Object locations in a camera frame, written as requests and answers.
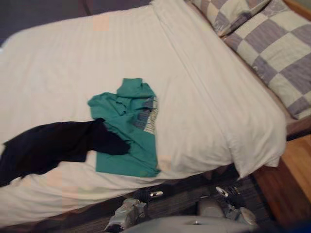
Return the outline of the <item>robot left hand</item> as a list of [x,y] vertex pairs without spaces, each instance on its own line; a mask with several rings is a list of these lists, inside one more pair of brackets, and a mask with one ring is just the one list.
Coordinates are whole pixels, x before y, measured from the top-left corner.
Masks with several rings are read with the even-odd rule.
[[162,190],[154,189],[152,187],[142,188],[134,192],[133,198],[140,202],[149,202],[152,199],[162,197],[164,192]]

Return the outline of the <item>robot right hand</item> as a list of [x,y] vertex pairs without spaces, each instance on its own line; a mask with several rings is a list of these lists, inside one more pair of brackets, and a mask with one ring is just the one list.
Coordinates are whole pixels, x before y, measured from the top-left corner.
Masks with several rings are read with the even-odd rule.
[[236,187],[229,186],[224,188],[217,186],[215,188],[228,205],[234,206],[236,209],[246,207],[245,200]]

